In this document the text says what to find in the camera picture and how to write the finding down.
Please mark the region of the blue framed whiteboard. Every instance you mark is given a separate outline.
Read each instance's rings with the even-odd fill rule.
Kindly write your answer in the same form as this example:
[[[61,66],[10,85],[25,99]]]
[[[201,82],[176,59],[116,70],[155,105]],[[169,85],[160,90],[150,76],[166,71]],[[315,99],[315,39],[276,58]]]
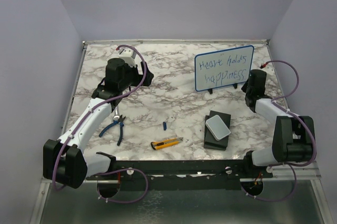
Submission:
[[[252,45],[196,55],[195,90],[205,91],[246,82],[252,67],[253,55]]]

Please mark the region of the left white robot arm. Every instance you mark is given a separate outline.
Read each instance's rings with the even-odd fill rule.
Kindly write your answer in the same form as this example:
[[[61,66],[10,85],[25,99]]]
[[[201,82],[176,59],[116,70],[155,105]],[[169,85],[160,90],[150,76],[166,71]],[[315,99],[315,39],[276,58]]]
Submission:
[[[84,157],[84,150],[100,124],[117,108],[127,94],[149,86],[154,75],[141,61],[142,74],[135,63],[123,58],[109,59],[105,76],[92,93],[89,103],[72,127],[43,146],[43,177],[63,186],[78,188],[85,178],[100,174],[111,179],[116,174],[115,157],[103,152]]]

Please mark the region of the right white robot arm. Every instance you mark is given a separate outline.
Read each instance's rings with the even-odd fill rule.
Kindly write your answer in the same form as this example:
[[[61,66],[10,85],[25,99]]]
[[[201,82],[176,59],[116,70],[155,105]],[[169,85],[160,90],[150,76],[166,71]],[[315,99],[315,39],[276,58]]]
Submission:
[[[311,161],[314,156],[314,121],[310,116],[299,116],[265,94],[267,74],[253,69],[242,87],[245,103],[256,114],[274,125],[273,140],[270,147],[252,151],[250,160],[242,163],[242,171],[247,177],[254,177],[261,166],[291,162],[294,165]]]

